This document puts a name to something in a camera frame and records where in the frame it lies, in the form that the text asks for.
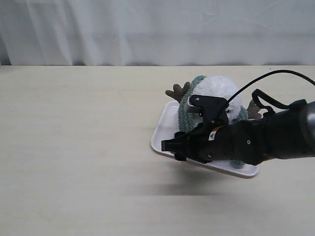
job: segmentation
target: wooden table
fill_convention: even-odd
[[[1,236],[311,236],[315,158],[269,161],[253,179],[160,156],[150,138],[164,92],[197,75],[241,87],[276,69],[315,66],[0,67]],[[315,99],[299,77],[260,88]]]

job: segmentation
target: black strap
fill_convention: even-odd
[[[274,98],[268,96],[267,94],[265,94],[263,91],[256,89],[254,92],[252,92],[252,99],[254,100],[255,104],[261,108],[261,109],[267,109],[268,112],[274,113],[274,110],[272,109],[271,106],[264,106],[259,98],[262,98],[263,100],[265,100],[266,102],[270,103],[271,105],[279,108],[279,109],[283,109],[283,110],[287,110],[289,109],[288,105],[285,105],[277,100],[275,100]]]

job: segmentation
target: stuffed toy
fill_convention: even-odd
[[[184,110],[184,105],[189,96],[204,95],[223,97],[228,100],[234,95],[239,88],[237,85],[228,77],[223,75],[216,76],[203,76],[199,75],[193,79],[193,81],[186,82],[181,88],[179,84],[174,84],[173,91],[166,90],[165,94],[172,97],[179,103],[178,109],[178,123],[180,132],[190,132],[200,122],[202,118],[198,114],[188,113]],[[230,103],[228,108],[225,110],[229,124],[233,124],[240,120],[246,119],[257,119],[261,117],[258,113],[260,108],[256,106],[253,100],[250,102],[247,109],[242,106],[242,98],[240,95],[236,96]],[[244,165],[241,161],[232,161],[235,167],[242,167]]]

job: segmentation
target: white tray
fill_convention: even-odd
[[[161,151],[161,141],[173,139],[174,133],[179,131],[178,108],[179,103],[177,101],[171,101],[165,105],[151,138],[151,147],[153,150],[161,155],[171,158],[174,158],[172,153]],[[187,159],[187,163],[241,178],[252,178],[259,172],[259,166],[245,164],[240,169],[236,169],[232,166],[230,161],[212,161],[207,164],[201,164],[191,159]]]

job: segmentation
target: white backdrop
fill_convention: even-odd
[[[314,0],[0,0],[12,65],[315,64]]]

